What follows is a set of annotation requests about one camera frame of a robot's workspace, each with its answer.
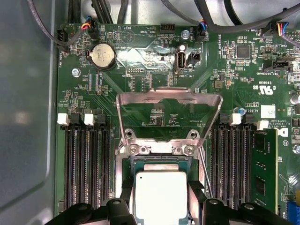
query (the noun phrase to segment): black cable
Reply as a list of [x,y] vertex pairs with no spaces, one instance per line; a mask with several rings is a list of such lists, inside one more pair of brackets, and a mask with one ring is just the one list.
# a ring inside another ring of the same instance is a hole
[[175,13],[177,16],[179,16],[181,19],[194,24],[194,25],[199,25],[199,21],[193,20],[192,18],[184,15],[182,12],[180,12],[177,8],[175,8],[174,5],[172,5],[169,0],[161,0],[161,2],[173,13]]
[[231,0],[224,0],[224,6],[225,10],[230,18],[230,20],[233,22],[234,25],[242,25],[243,23],[240,21],[238,16],[236,15],[234,9],[233,9],[233,4]]
[[74,8],[73,8],[73,0],[68,1],[67,6],[67,22],[74,23]]
[[81,23],[81,0],[73,0],[74,23]]
[[107,23],[113,24],[113,19],[111,17],[111,14],[109,13],[109,9],[107,7],[106,1],[105,0],[99,0],[100,6],[102,8],[102,11],[104,13],[104,17],[106,19]]
[[271,21],[283,20],[284,18],[286,18],[300,10],[300,3],[299,3],[281,13],[270,16],[263,20],[259,20],[256,22],[251,22],[251,23],[247,23],[247,24],[243,24],[243,25],[238,25],[238,26],[219,26],[213,22],[205,0],[194,0],[194,2],[196,4],[200,14],[202,15],[204,21],[208,25],[209,29],[211,31],[219,33],[219,34],[237,33],[237,32],[241,32],[244,30],[265,27]]
[[73,37],[71,37],[71,39],[67,42],[63,42],[63,41],[59,41],[57,38],[53,37],[50,32],[47,30],[47,28],[44,26],[41,18],[38,15],[37,9],[33,3],[33,0],[27,0],[30,11],[35,19],[35,21],[37,22],[38,26],[40,27],[40,29],[43,31],[43,33],[49,38],[51,39],[53,42],[57,43],[58,45],[61,46],[69,46],[71,44],[73,44],[82,34],[83,34],[83,30],[79,29]]
[[99,23],[106,23],[106,21],[103,17],[103,12],[102,12],[102,9],[100,7],[99,1],[98,0],[92,0],[92,4],[93,4],[93,7],[96,11]]
[[293,46],[296,46],[296,47],[300,48],[300,43],[297,43],[297,42],[291,40],[291,39],[288,38],[285,34],[282,35],[281,38],[282,38],[283,40],[285,40],[286,42],[292,44]]
[[121,8],[118,14],[117,24],[124,24],[129,0],[121,0]]

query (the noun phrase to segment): white connector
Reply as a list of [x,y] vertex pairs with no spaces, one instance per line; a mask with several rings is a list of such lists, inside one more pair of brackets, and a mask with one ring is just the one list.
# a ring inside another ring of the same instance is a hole
[[230,126],[239,125],[241,123],[242,120],[241,120],[241,115],[239,113],[233,113],[230,115],[230,119],[229,119]]
[[263,130],[265,128],[268,128],[268,126],[269,126],[269,121],[268,120],[259,120],[256,123],[257,130]]
[[59,125],[69,126],[70,120],[68,118],[68,114],[59,113],[58,116],[57,116],[57,123]]
[[84,124],[87,126],[93,126],[95,124],[94,114],[86,113],[84,115]]

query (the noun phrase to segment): white label sticker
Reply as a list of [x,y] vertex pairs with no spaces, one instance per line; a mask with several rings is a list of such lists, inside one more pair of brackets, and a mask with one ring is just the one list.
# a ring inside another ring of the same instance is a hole
[[261,105],[261,118],[262,119],[275,119],[276,106],[275,105]]

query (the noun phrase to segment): integrated circuit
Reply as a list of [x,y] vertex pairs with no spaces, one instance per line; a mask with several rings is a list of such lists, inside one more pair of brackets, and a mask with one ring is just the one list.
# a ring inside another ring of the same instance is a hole
[[238,59],[250,59],[250,46],[238,45],[236,55]]

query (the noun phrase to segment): black connector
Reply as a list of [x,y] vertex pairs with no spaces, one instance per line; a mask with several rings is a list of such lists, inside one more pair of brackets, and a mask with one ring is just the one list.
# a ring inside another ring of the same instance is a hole
[[90,27],[88,29],[88,34],[92,40],[99,40],[98,26],[94,19],[90,21]]
[[[67,42],[69,40],[69,35],[68,33],[65,32],[64,29],[58,28],[56,31],[57,31],[57,39],[59,41]],[[69,48],[67,46],[62,46],[57,44],[57,47],[62,52],[67,52],[67,53],[69,52]]]
[[267,26],[261,29],[261,36],[273,36],[276,33],[278,33],[276,22],[270,22]]
[[160,34],[174,34],[174,33],[175,33],[175,24],[160,25]]
[[205,30],[203,30],[203,27],[199,24],[195,31],[195,41],[196,42],[203,42],[205,38]]

